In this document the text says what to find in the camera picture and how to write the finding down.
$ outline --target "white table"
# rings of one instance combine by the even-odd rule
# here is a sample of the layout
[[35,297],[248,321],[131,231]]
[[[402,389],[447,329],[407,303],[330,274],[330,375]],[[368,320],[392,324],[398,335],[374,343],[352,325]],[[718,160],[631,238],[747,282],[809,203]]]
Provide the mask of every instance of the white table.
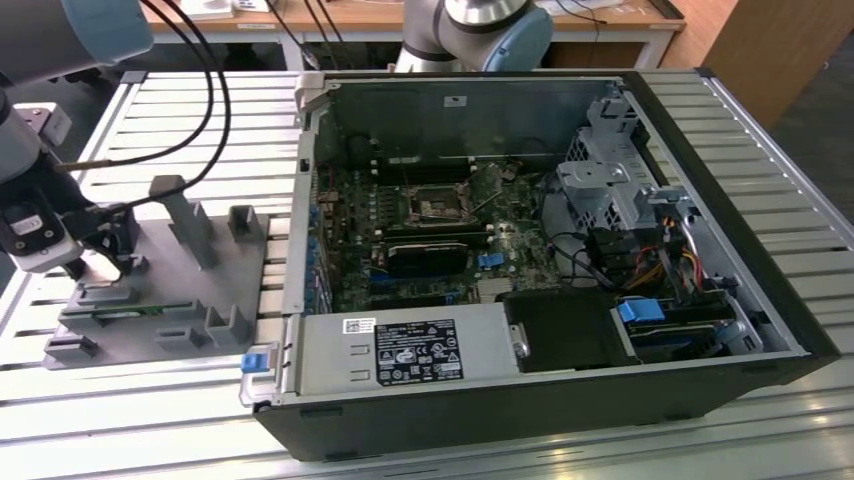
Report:
[[[210,215],[239,202],[275,216],[260,294],[258,340],[267,341],[280,327],[296,75],[228,77],[236,131],[220,165],[188,196],[203,200]],[[778,478],[850,468],[850,225],[714,79],[690,71],[646,72],[645,77],[843,351],[842,360],[791,385],[753,392],[698,420],[340,463],[299,463],[240,406],[238,356],[43,370],[41,348],[71,282],[56,274],[16,274],[0,299],[0,477],[682,480]],[[107,151],[131,156],[172,145],[198,124],[204,99],[198,73],[152,74],[143,84],[122,85],[81,161]],[[154,175],[192,175],[218,142],[220,125],[222,117],[190,149],[154,164],[87,173],[87,195],[96,201],[130,200],[147,191]],[[662,169],[678,182],[669,165],[662,163]],[[164,212],[144,207],[138,214],[152,218]]]

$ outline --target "red wire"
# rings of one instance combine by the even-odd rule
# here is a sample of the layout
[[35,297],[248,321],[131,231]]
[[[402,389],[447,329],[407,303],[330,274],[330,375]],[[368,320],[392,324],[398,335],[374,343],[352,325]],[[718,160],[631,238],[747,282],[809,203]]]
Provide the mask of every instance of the red wire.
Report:
[[655,247],[646,247],[641,249],[641,253],[638,253],[638,257],[635,258],[635,275],[641,272],[641,261],[643,260],[643,254],[651,250],[655,250]]

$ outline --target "blue plastic clip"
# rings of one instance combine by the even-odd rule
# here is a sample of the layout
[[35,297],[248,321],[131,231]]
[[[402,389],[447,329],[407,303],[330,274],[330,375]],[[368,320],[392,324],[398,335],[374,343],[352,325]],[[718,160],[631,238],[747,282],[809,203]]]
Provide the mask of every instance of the blue plastic clip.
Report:
[[243,373],[263,373],[270,371],[270,355],[267,353],[247,353],[240,361]]
[[654,298],[630,298],[617,307],[623,323],[659,322],[665,320],[665,312]]
[[503,253],[490,253],[478,256],[478,267],[479,268],[492,268],[504,264],[504,254]]

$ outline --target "wooden furniture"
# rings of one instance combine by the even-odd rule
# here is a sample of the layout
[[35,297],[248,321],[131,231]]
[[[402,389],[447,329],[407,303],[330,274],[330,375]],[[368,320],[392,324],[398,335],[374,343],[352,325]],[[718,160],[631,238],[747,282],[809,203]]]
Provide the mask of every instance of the wooden furniture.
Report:
[[[298,42],[322,41],[318,27],[303,1],[280,1],[278,8]],[[156,15],[148,9],[144,10],[155,32],[155,41],[159,43],[180,42]],[[359,0],[335,0],[327,4],[327,10],[346,42],[400,42],[403,5],[370,3]],[[328,28],[319,8],[315,7],[315,11],[320,17],[322,25],[331,34],[331,28]],[[585,12],[581,15],[589,16],[590,13]],[[630,43],[635,45],[633,47],[637,56],[634,65],[638,68],[657,67],[674,33],[685,27],[685,21],[666,19],[651,6],[649,0],[629,0],[621,9],[599,9],[595,11],[595,17],[607,22],[607,24],[599,25],[598,32],[595,25],[589,20],[569,15],[555,17],[553,41],[595,42],[598,44]],[[279,43],[288,69],[303,69],[299,47],[282,30],[271,13],[235,12],[234,18],[200,21],[198,24],[212,43]]]
[[687,28],[662,67],[709,67],[770,128],[854,28],[851,0],[671,0]]

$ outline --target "white label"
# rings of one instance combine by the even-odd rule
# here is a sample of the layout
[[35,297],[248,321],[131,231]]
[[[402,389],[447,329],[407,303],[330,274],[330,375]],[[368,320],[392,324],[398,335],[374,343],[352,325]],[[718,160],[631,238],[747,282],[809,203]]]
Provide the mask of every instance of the white label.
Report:
[[444,108],[464,107],[468,97],[444,97]]
[[276,26],[270,23],[239,23],[238,28],[243,30],[275,30]]
[[374,326],[376,325],[375,318],[346,318],[344,319],[344,334],[354,333],[374,333]]
[[399,165],[399,164],[411,164],[418,163],[420,161],[419,157],[403,157],[403,158],[390,158],[388,165]]
[[32,217],[25,218],[20,222],[15,222],[12,225],[12,231],[15,235],[27,235],[28,233],[35,232],[41,227],[44,227],[44,222],[41,221],[41,217],[39,215],[33,215]]

